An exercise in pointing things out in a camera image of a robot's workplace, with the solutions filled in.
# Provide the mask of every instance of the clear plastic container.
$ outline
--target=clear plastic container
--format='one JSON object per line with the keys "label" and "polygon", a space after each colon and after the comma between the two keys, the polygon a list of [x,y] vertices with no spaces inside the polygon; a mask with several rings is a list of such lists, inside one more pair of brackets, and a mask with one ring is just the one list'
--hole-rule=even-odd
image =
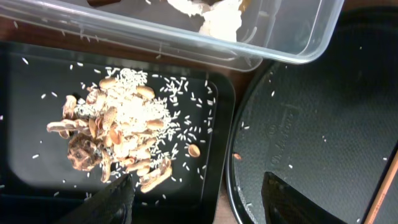
{"label": "clear plastic container", "polygon": [[318,58],[344,0],[251,0],[236,43],[199,34],[203,18],[189,18],[167,0],[149,1],[91,7],[86,0],[0,0],[0,16],[246,72],[263,58],[294,64]]}

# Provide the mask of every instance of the chopstick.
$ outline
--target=chopstick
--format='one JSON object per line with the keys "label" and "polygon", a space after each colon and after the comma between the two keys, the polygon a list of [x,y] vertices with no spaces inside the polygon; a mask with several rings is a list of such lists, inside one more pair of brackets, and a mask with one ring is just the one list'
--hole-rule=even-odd
{"label": "chopstick", "polygon": [[372,207],[368,213],[368,216],[365,219],[364,224],[373,224],[376,219],[377,213],[383,203],[384,197],[387,194],[388,189],[391,186],[391,182],[394,179],[398,170],[398,152],[394,156],[390,168],[387,171],[386,177],[384,178],[379,191],[377,192],[376,198],[373,201]]}

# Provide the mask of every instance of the brown table surface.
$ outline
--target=brown table surface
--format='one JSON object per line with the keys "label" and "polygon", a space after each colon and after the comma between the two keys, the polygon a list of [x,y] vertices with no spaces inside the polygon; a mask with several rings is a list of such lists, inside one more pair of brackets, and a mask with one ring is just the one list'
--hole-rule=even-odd
{"label": "brown table surface", "polygon": [[[357,9],[359,7],[368,6],[391,6],[398,5],[398,0],[346,0],[343,10]],[[129,49],[123,46],[109,44],[106,42],[81,40],[79,36],[66,34],[63,36],[57,30],[37,27],[30,24],[18,22],[18,29],[14,26],[12,20],[0,17],[0,40],[11,40],[28,44],[42,45],[46,47],[55,47],[67,50],[84,51],[93,54],[101,54],[110,57],[128,58],[131,60],[140,60],[146,62],[166,63],[173,65],[181,65],[184,67],[199,68],[219,72],[226,75],[232,81],[236,92],[236,105],[238,106],[249,82],[253,78],[256,71],[249,73],[236,72],[226,68],[218,68],[211,65],[202,65],[195,62],[162,56],[159,60],[155,59],[156,54],[149,52]],[[226,193],[225,180],[220,189],[220,198],[218,200],[215,223],[236,223],[235,217],[229,206],[228,196]]]}

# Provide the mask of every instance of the rectangular black tray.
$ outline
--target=rectangular black tray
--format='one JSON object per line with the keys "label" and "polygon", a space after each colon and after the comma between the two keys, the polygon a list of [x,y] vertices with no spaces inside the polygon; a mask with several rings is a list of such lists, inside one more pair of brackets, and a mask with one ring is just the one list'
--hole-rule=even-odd
{"label": "rectangular black tray", "polygon": [[[8,207],[0,211],[0,221],[10,221],[14,205],[19,216],[34,216],[32,209],[51,213],[30,219],[31,222],[52,222],[81,204],[86,192],[95,194],[106,186],[100,181],[99,167],[90,172],[90,178],[86,172],[74,170],[66,157],[68,141],[57,134],[47,133],[45,127],[51,121],[60,120],[66,95],[85,98],[87,91],[81,89],[80,82],[86,86],[91,86],[91,82],[98,84],[107,75],[105,67],[109,66],[147,72],[147,85],[155,90],[156,97],[162,98],[169,95],[159,92],[165,85],[164,78],[187,78],[188,92],[181,95],[178,106],[168,101],[168,109],[171,116],[181,111],[177,119],[181,132],[189,128],[184,124],[186,115],[190,115],[192,126],[201,127],[201,134],[197,132],[197,140],[193,141],[201,149],[198,159],[185,157],[185,142],[177,139],[178,133],[171,142],[165,139],[166,145],[160,145],[161,150],[171,151],[178,143],[180,152],[172,163],[172,176],[177,181],[169,178],[148,194],[137,190],[133,223],[213,222],[235,99],[233,87],[226,77],[171,65],[11,42],[0,42],[0,57],[0,115],[3,115],[0,121],[0,185],[5,185],[0,189],[0,205]],[[159,77],[152,77],[152,74],[159,74]],[[205,82],[212,94],[208,94]],[[195,98],[202,99],[202,108],[196,107],[197,101],[190,100],[191,92]],[[208,105],[207,100],[213,101],[214,98],[216,104]],[[210,110],[213,119],[208,127],[204,120],[208,119]],[[211,134],[207,133],[208,128],[213,128]],[[40,157],[33,159],[34,154],[40,154]],[[182,166],[184,162],[190,171]],[[55,192],[60,192],[57,197],[53,196]],[[40,204],[41,207],[32,208],[32,204]]]}

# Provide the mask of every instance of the walnut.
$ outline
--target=walnut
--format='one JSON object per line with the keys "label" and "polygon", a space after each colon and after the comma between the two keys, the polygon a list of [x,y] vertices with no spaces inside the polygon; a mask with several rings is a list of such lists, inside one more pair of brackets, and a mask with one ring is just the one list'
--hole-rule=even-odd
{"label": "walnut", "polygon": [[90,171],[101,162],[94,140],[82,133],[76,134],[68,146],[68,159],[76,170]]}

